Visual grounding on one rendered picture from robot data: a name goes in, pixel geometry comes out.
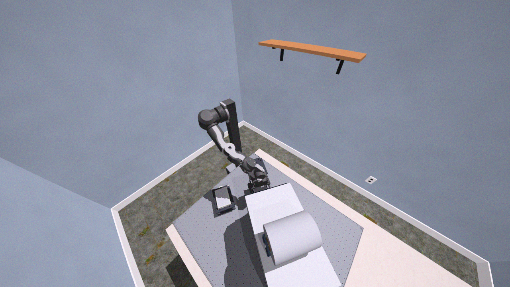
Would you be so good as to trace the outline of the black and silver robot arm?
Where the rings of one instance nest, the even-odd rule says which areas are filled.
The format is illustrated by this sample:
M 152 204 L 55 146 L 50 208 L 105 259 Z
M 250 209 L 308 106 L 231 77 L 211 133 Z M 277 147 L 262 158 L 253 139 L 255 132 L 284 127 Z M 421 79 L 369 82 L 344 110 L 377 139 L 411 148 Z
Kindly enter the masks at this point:
M 250 157 L 246 157 L 240 151 L 235 150 L 235 145 L 224 141 L 224 132 L 219 127 L 219 122 L 229 122 L 230 116 L 226 105 L 222 102 L 220 106 L 215 107 L 211 110 L 202 110 L 198 114 L 199 126 L 206 130 L 210 138 L 215 142 L 220 152 L 223 152 L 227 157 L 228 161 L 239 166 L 246 174 L 250 174 L 253 178 L 256 178 L 258 182 L 263 181 L 266 177 L 262 166 L 258 165 L 257 162 Z M 219 119 L 220 118 L 220 119 Z M 257 170 L 254 170 L 257 169 Z

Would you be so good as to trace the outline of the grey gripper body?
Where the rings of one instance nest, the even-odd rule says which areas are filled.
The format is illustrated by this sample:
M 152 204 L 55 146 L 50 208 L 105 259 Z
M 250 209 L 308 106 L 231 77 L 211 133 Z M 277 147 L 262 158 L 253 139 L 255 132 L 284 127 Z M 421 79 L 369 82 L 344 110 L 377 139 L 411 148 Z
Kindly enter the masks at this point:
M 266 171 L 264 171 L 265 175 L 266 175 L 266 178 L 263 179 L 263 181 L 260 181 L 258 182 L 255 178 L 253 178 L 252 176 L 250 176 L 251 178 L 251 181 L 253 182 L 253 185 L 254 187 L 262 187 L 263 185 L 266 185 L 268 183 L 267 181 L 267 174 L 266 174 Z

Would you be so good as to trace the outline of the white cylinder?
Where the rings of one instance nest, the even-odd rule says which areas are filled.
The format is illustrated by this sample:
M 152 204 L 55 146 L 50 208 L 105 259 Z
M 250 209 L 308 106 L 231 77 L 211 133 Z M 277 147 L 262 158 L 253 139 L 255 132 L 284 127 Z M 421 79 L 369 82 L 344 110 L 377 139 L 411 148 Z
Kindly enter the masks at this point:
M 263 224 L 275 266 L 295 259 L 322 246 L 320 231 L 307 211 Z

